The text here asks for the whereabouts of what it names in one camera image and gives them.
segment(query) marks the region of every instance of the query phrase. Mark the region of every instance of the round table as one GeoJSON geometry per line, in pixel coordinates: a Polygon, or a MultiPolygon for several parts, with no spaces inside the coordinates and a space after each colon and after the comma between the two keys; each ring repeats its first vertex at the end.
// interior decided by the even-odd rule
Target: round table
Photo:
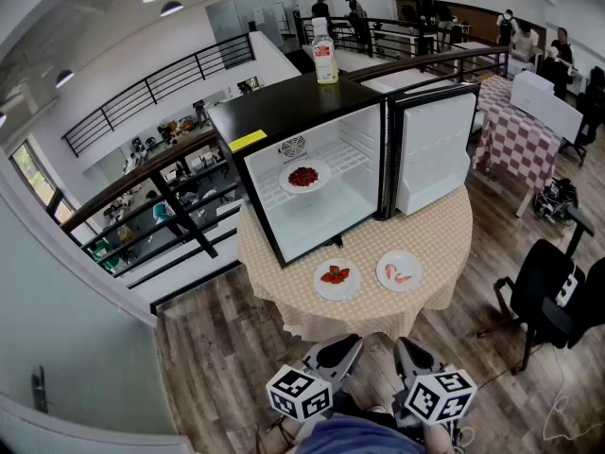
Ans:
{"type": "Polygon", "coordinates": [[[321,247],[282,269],[251,206],[239,212],[238,258],[246,265],[254,294],[275,303],[284,329],[306,341],[324,341],[344,333],[367,336],[382,331],[392,339],[407,336],[424,307],[449,306],[471,249],[473,214],[464,186],[411,216],[385,221],[368,218],[343,234],[344,248],[321,247]],[[392,250],[414,253],[423,280],[409,292],[392,292],[376,278],[376,263],[392,250]],[[345,257],[361,272],[361,287],[346,301],[321,298],[313,287],[315,269],[345,257]]]}

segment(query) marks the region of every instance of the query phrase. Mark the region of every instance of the wooden floor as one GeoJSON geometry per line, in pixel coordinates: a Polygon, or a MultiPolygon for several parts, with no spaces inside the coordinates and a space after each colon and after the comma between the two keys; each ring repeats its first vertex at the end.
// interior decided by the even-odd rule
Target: wooden floor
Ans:
{"type": "MultiPolygon", "coordinates": [[[[585,236],[576,259],[587,271],[605,256],[605,130],[590,146],[583,168],[573,150],[560,155],[557,175],[579,190],[580,207],[596,236],[585,236]]],[[[477,329],[499,320],[493,282],[516,277],[531,245],[545,237],[564,250],[573,227],[523,218],[514,212],[525,189],[506,172],[488,177],[471,171],[466,186],[474,212],[473,246],[452,304],[423,311],[411,337],[465,368],[478,385],[517,363],[523,354],[519,329],[477,339],[477,329]]],[[[241,266],[166,304],[158,315],[158,352],[164,384],[179,432],[202,454],[250,452],[257,426],[276,418],[268,407],[265,383],[280,365],[300,358],[309,343],[292,338],[272,303],[255,298],[241,266]]],[[[605,421],[605,326],[590,330],[573,350],[558,350],[565,370],[565,418],[554,413],[546,436],[573,437],[605,421]]],[[[392,341],[383,334],[365,339],[365,353],[346,390],[361,408],[382,403],[401,384],[392,362],[392,341]]],[[[475,431],[468,453],[605,452],[605,428],[570,442],[543,440],[546,416],[562,384],[550,345],[543,345],[518,376],[506,372],[481,388],[461,424],[475,431]]]]}

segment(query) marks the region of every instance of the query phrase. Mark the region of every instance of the yellow label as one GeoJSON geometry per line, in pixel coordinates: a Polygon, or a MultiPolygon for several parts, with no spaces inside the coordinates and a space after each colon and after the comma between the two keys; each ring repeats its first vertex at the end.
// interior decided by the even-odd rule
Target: yellow label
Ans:
{"type": "Polygon", "coordinates": [[[229,144],[229,148],[231,149],[231,151],[238,151],[239,149],[242,149],[243,147],[246,147],[247,145],[251,145],[252,143],[254,143],[258,140],[262,140],[263,138],[267,138],[267,135],[265,134],[265,132],[263,130],[251,132],[250,134],[248,134],[246,136],[242,136],[241,138],[238,138],[235,141],[232,141],[229,144]]]}

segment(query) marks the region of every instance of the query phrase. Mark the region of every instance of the bottle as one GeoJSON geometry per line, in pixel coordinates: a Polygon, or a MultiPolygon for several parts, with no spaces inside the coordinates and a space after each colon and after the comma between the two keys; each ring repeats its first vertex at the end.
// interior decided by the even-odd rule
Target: bottle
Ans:
{"type": "Polygon", "coordinates": [[[319,84],[338,81],[337,59],[334,55],[334,41],[328,35],[328,21],[324,17],[313,19],[313,60],[319,84]]]}

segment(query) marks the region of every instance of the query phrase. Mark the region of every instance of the black fridge top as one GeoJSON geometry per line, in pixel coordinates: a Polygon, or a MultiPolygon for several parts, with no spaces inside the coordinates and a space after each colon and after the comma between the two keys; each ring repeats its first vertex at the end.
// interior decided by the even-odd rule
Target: black fridge top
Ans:
{"type": "Polygon", "coordinates": [[[318,84],[316,74],[309,73],[237,97],[208,113],[227,144],[258,130],[267,135],[242,148],[248,154],[370,106],[381,97],[381,93],[343,78],[335,84],[318,84]]]}

